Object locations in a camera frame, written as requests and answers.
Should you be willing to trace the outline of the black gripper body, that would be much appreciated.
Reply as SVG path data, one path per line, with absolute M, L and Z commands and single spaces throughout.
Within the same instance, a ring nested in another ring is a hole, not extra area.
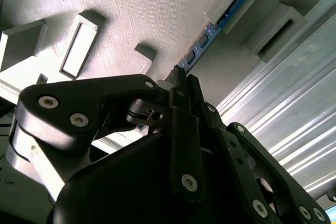
M 61 190 L 49 223 L 259 223 L 228 166 L 201 151 L 205 197 L 192 203 L 170 184 L 170 142 L 146 137 L 84 168 Z

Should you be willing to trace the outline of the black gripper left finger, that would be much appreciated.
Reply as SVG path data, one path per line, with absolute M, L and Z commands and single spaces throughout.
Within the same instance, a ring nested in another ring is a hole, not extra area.
M 142 74 L 37 84 L 19 95 L 12 146 L 54 200 L 118 189 L 160 190 L 192 203 L 205 196 L 197 118 L 190 94 L 199 87 L 181 67 L 169 89 Z M 138 125 L 149 133 L 102 160 L 91 143 Z

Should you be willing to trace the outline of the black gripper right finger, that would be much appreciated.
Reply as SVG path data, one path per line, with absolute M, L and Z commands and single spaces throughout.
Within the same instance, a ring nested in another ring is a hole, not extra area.
M 318 203 L 241 124 L 222 123 L 203 99 L 199 80 L 187 77 L 192 111 L 207 137 L 204 147 L 227 166 L 234 185 L 232 205 L 241 223 L 330 223 Z

